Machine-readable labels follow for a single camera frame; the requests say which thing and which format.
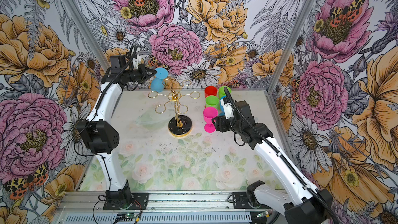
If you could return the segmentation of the green wine glass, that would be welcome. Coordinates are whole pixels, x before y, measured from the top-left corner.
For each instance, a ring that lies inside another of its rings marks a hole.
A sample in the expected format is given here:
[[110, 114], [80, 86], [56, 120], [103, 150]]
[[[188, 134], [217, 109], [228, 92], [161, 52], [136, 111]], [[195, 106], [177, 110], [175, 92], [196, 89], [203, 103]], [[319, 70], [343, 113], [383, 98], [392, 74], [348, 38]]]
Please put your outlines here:
[[205, 98], [205, 107], [219, 108], [220, 100], [217, 96], [209, 95]]
[[219, 89], [218, 89], [218, 98], [219, 99], [222, 99], [223, 97], [225, 97], [226, 96], [226, 90], [229, 92], [229, 93], [231, 93], [231, 88], [230, 87], [228, 87], [228, 86], [221, 86], [221, 87], [219, 87]]

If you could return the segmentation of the red wine glass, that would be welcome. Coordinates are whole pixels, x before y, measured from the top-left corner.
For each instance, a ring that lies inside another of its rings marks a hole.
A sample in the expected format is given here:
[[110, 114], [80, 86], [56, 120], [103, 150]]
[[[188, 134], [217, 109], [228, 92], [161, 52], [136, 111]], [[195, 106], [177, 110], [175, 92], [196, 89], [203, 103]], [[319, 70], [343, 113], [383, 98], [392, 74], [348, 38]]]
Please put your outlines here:
[[218, 89], [214, 86], [208, 86], [204, 89], [205, 98], [208, 96], [218, 96]]

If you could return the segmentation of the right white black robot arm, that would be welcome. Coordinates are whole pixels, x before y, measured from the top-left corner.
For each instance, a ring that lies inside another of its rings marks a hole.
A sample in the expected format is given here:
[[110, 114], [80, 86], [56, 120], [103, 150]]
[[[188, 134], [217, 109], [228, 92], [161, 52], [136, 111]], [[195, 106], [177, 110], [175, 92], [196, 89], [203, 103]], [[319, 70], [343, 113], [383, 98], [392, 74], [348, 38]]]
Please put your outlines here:
[[333, 198], [327, 190], [320, 190], [287, 157], [270, 129], [255, 121], [246, 101], [223, 98], [222, 116], [212, 119], [216, 131], [232, 131], [264, 160], [281, 182], [285, 193], [270, 189], [258, 180], [247, 187], [249, 203], [257, 208], [267, 205], [282, 214], [290, 224], [321, 224], [331, 220], [339, 222], [331, 206]]

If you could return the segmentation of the pink wine glass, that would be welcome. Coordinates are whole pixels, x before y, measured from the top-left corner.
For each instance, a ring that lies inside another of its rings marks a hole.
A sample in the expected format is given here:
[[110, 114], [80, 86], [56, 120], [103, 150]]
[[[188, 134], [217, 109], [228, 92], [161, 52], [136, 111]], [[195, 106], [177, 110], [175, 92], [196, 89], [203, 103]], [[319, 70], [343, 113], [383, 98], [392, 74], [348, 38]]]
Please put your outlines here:
[[215, 132], [216, 128], [212, 123], [212, 119], [218, 116], [218, 110], [214, 107], [207, 107], [203, 110], [203, 118], [206, 124], [204, 125], [204, 130], [207, 133]]

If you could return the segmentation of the light blue wine glass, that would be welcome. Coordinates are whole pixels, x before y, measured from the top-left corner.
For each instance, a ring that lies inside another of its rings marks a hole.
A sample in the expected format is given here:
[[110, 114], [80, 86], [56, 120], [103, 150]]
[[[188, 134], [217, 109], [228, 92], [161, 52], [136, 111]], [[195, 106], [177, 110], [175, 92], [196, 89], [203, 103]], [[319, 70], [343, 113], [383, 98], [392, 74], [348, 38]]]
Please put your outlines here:
[[165, 84], [164, 81], [168, 77], [169, 73], [165, 68], [158, 67], [155, 70], [157, 73], [154, 75], [154, 78], [151, 82], [150, 89], [155, 92], [162, 92]]

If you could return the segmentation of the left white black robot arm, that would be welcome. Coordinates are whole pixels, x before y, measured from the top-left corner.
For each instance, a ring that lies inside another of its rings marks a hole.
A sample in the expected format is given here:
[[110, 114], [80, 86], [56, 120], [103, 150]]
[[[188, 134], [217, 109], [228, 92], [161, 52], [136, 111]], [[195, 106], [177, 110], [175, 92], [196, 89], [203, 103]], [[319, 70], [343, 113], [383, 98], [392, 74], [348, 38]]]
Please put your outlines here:
[[125, 86], [142, 84], [151, 79], [156, 70], [145, 67], [137, 55], [112, 56], [111, 67], [101, 81], [99, 97], [87, 119], [76, 125], [85, 147], [97, 157], [106, 179], [105, 210], [129, 209], [133, 206], [128, 180], [124, 176], [116, 148], [120, 135], [111, 125], [111, 118]]

